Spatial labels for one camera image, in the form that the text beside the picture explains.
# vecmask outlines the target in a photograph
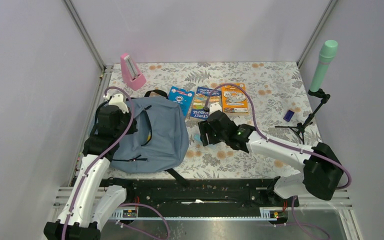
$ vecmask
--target orange book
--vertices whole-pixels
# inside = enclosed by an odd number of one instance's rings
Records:
[[[244,83],[234,83],[246,91]],[[248,101],[243,92],[234,86],[221,87],[221,107],[223,112],[232,115],[248,115]]]

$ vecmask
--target book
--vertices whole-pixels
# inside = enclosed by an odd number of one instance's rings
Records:
[[[192,102],[192,110],[190,110],[190,116],[196,119],[206,120],[209,116],[208,112],[204,111],[206,101],[210,95],[212,89],[199,86],[196,89],[195,99]],[[221,104],[221,95],[222,92],[215,90],[212,92],[211,97],[209,98],[208,106],[213,103]]]
[[[172,86],[168,93],[168,100],[171,100],[180,105],[183,116],[186,118],[189,108],[191,107],[192,100],[194,99],[195,92],[186,91],[175,86]]]
[[[246,90],[244,83],[234,83]],[[241,90],[234,86],[221,87],[221,107],[228,115],[248,115],[247,97]]]

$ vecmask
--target microphone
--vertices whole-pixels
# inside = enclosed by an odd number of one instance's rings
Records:
[[[335,40],[327,40],[324,42],[318,55],[318,64],[315,69],[314,76],[309,89],[310,92],[317,92],[323,83],[329,64],[332,62],[338,51],[338,42]]]

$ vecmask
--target backpack handle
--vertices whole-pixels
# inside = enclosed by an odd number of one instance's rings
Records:
[[[151,95],[151,93],[154,92],[158,95],[161,95],[163,97],[165,97],[166,99],[169,99],[169,96],[167,95],[167,93],[163,90],[160,90],[160,89],[154,89],[154,90],[151,90],[151,91],[147,91],[145,93],[145,97],[149,97]]]

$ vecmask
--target backpack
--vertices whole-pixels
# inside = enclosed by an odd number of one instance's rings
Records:
[[[151,92],[162,96],[148,97]],[[137,131],[119,142],[111,166],[126,173],[167,171],[182,185],[186,180],[173,170],[179,166],[189,147],[185,117],[178,103],[168,100],[161,90],[148,91],[145,97],[126,101],[134,108]]]

